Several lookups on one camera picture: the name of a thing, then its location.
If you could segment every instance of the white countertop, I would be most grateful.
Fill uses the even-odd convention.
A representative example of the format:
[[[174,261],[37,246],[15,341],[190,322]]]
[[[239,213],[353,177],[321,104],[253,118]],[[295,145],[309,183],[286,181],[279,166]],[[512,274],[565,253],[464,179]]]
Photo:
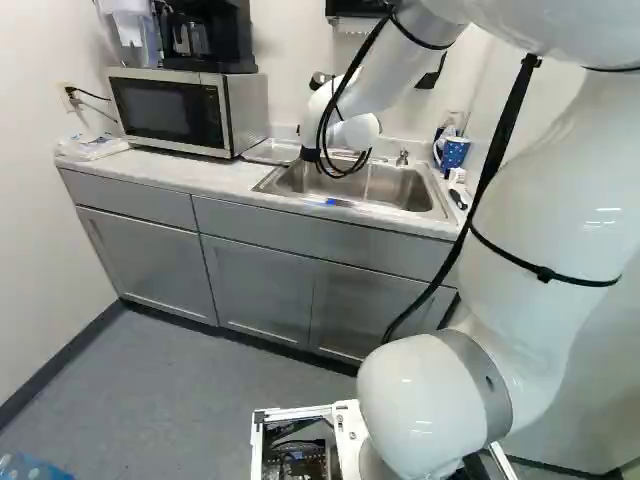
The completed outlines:
[[[251,189],[260,180],[274,168],[278,168],[271,165],[238,160],[199,159],[137,149],[90,162],[75,161],[68,157],[57,157],[55,162],[60,168],[102,177],[442,240],[454,240],[464,220],[464,215],[459,210],[456,211],[457,208],[442,188],[441,197],[448,202],[449,213],[454,213],[456,217],[451,222],[427,219],[420,217],[419,213],[402,212],[398,215],[392,209],[364,212],[339,206],[311,204],[294,197],[252,192]],[[414,166],[429,168],[425,164]]]

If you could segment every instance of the faucet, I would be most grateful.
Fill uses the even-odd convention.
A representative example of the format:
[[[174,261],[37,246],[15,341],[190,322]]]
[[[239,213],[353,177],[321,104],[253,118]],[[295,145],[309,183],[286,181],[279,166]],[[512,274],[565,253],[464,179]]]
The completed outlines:
[[[409,158],[409,152],[407,151],[406,148],[403,148],[402,150],[400,150],[400,156],[396,159],[396,167],[406,167],[407,165],[409,165],[409,161],[407,160]]]

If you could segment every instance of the stainless steel sink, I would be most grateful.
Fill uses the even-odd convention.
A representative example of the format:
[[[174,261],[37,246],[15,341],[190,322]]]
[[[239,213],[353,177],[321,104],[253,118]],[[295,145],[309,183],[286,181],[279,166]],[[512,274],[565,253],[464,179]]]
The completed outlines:
[[[354,161],[332,158],[341,169],[352,166]],[[253,191],[338,207],[448,218],[428,168],[418,171],[379,160],[370,161],[359,172],[340,179],[318,172],[313,164],[296,160],[289,168],[276,168]]]

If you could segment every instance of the blue mug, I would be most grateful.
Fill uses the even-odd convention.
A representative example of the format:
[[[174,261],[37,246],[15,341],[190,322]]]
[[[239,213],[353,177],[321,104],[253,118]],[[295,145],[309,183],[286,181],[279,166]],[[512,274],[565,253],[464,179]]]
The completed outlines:
[[[447,141],[442,149],[442,161],[440,171],[445,173],[452,168],[458,168],[464,162],[469,153],[471,140],[464,137],[447,137]]]

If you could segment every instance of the floor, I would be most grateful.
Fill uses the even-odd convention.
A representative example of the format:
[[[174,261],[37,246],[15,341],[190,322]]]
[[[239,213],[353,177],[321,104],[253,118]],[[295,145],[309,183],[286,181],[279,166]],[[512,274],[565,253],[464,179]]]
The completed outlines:
[[[0,434],[0,452],[78,480],[249,480],[254,409],[354,396],[353,378],[125,312]]]

